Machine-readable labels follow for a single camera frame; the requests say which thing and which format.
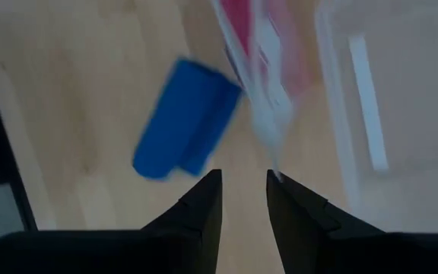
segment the light wood surface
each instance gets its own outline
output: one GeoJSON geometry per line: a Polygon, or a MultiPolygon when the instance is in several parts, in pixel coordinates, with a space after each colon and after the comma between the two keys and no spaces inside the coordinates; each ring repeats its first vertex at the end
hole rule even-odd
{"type": "MultiPolygon", "coordinates": [[[[345,207],[313,28],[291,10],[317,85],[281,169],[345,207]]],[[[146,181],[131,166],[170,66],[188,56],[233,77],[205,0],[0,0],[0,111],[40,229],[140,228],[197,178],[146,181]]],[[[270,163],[243,100],[208,168],[224,174],[218,273],[282,273],[265,196],[270,163]]]]}

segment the white object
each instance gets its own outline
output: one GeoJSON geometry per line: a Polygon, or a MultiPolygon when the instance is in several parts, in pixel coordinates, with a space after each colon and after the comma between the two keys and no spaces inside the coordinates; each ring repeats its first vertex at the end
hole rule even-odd
{"type": "Polygon", "coordinates": [[[323,0],[316,28],[352,212],[438,232],[438,0],[323,0]]]}

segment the blue sponge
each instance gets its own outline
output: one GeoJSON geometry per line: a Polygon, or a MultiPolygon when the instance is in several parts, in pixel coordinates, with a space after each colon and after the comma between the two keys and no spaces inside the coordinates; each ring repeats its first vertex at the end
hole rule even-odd
{"type": "Polygon", "coordinates": [[[177,61],[135,152],[143,177],[165,179],[175,167],[198,176],[236,107],[241,89],[197,62],[177,61]]]}

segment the blue object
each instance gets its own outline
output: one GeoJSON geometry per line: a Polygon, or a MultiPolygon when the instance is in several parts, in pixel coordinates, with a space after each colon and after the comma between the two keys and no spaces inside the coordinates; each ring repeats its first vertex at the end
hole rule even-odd
{"type": "Polygon", "coordinates": [[[197,62],[177,61],[136,148],[133,167],[157,180],[175,167],[200,175],[240,93],[221,73],[197,62]]]}

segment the wooden floor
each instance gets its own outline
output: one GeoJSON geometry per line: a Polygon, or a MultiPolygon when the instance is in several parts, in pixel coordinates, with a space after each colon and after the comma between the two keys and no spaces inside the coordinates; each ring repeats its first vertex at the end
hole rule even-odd
{"type": "MultiPolygon", "coordinates": [[[[317,85],[281,169],[345,206],[313,28],[290,2],[317,85]]],[[[167,72],[188,56],[233,76],[205,0],[0,0],[0,111],[40,229],[140,228],[197,178],[139,177],[133,150],[167,72]]],[[[218,273],[282,273],[265,201],[266,153],[246,100],[208,168],[224,173],[218,273]]]]}

